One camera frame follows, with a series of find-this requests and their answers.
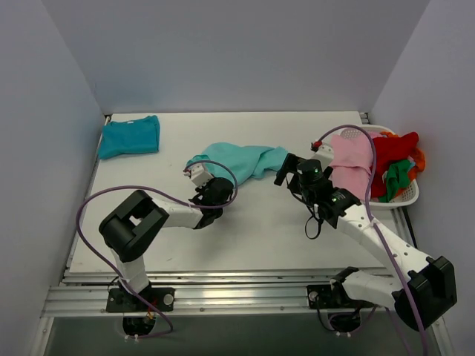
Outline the mint green t shirt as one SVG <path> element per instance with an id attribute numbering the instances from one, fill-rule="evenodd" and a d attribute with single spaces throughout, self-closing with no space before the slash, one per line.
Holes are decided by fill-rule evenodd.
<path id="1" fill-rule="evenodd" d="M 287 154 L 288 151 L 280 146 L 239 146 L 216 142 L 205 148 L 201 154 L 193 156 L 186 163 L 186 170 L 196 161 L 212 160 L 226 166 L 235 175 L 237 184 L 242 185 L 248 179 L 263 179 L 268 171 L 279 171 Z"/>

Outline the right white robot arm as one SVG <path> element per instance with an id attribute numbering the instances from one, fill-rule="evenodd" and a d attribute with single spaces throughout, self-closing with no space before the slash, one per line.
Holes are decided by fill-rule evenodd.
<path id="1" fill-rule="evenodd" d="M 287 188 L 316 218 L 346 235 L 375 257 L 389 272 L 381 277 L 347 267 L 330 280 L 330 299 L 338 306 L 364 301 L 394 310 L 406 326 L 418 331 L 435 323 L 457 302 L 453 264 L 432 258 L 406 243 L 368 214 L 367 207 L 344 188 L 336 188 L 330 172 L 317 159 L 287 154 L 275 185 Z"/>

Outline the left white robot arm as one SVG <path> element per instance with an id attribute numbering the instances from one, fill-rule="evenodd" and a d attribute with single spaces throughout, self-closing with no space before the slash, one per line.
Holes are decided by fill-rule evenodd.
<path id="1" fill-rule="evenodd" d="M 145 272 L 144 253 L 163 228 L 202 229 L 223 214 L 222 206 L 230 201 L 233 184 L 226 178 L 212 178 L 196 189 L 190 205 L 156 200 L 143 190 L 134 191 L 99 225 L 99 233 L 113 252 L 125 288 L 123 303 L 141 311 L 150 300 L 149 278 Z"/>

